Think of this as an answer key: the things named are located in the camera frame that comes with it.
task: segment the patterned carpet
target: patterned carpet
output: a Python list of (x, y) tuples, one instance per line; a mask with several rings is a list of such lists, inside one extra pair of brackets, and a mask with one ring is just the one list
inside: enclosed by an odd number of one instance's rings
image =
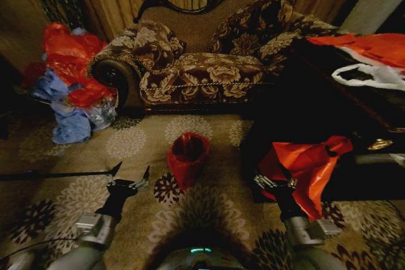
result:
[[(290, 269), (292, 253), (276, 204), (255, 204), (240, 177), (238, 144), (251, 126), (237, 115), (120, 118), (87, 143), (54, 145), (52, 117), (15, 116), (8, 140), (0, 142), (2, 173), (102, 171), (123, 161), (118, 178), (139, 180), (151, 166), (150, 185), (129, 198), (111, 248), (107, 269), (146, 269), (159, 252), (212, 237), (228, 243), (251, 269)], [(166, 152), (182, 133), (211, 140), (209, 161), (197, 184), (183, 192), (170, 174)], [(74, 223), (107, 197), (107, 179), (57, 178), (4, 182), (0, 186), (0, 256), (53, 238), (74, 238)], [(343, 232), (324, 249), (347, 269), (405, 269), (405, 201), (325, 202), (323, 212)], [(69, 251), (72, 241), (34, 247), (34, 269)]]

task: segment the wall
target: wall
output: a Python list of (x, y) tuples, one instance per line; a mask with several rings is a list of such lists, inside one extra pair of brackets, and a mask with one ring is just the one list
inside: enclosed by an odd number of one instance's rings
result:
[(351, 32), (372, 34), (402, 1), (404, 0), (359, 0), (342, 24), (342, 28)]
[(47, 23), (39, 0), (0, 0), (0, 54), (19, 71), (40, 61)]

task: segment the black cable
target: black cable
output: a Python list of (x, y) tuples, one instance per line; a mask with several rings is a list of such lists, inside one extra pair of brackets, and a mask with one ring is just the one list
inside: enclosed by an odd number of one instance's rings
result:
[(14, 252), (12, 252), (12, 253), (10, 253), (10, 254), (8, 254), (8, 255), (2, 257), (2, 258), (0, 259), (0, 262), (3, 262), (3, 261), (5, 261), (8, 257), (10, 257), (10, 256), (12, 256), (12, 255), (14, 255), (14, 254), (16, 254), (16, 253), (19, 253), (19, 252), (21, 252), (21, 251), (24, 251), (24, 250), (26, 250), (26, 249), (32, 248), (32, 247), (34, 247), (34, 246), (42, 245), (43, 243), (57, 242), (58, 240), (77, 240), (77, 238), (61, 237), (61, 238), (53, 238), (53, 239), (51, 239), (51, 240), (43, 240), (42, 242), (38, 242), (38, 243), (33, 243), (32, 245), (29, 245), (29, 246), (20, 248), (20, 249), (18, 249), (18, 250), (15, 250)]

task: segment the throw pillow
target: throw pillow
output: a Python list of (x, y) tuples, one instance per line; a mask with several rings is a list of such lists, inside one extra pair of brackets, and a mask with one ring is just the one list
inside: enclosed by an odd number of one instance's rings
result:
[(283, 32), (293, 7), (293, 0), (255, 1), (220, 23), (209, 51), (253, 55), (260, 46)]
[(174, 60), (169, 35), (170, 29), (162, 23), (150, 20), (139, 22), (132, 52), (147, 70), (166, 68)]

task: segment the sofa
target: sofa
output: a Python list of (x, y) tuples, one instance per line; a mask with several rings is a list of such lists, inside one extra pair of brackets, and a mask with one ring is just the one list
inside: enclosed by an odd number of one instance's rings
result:
[(89, 63), (131, 111), (226, 109), (262, 98), (293, 40), (337, 28), (294, 12), (295, 0), (211, 0), (198, 10), (145, 0), (134, 25)]

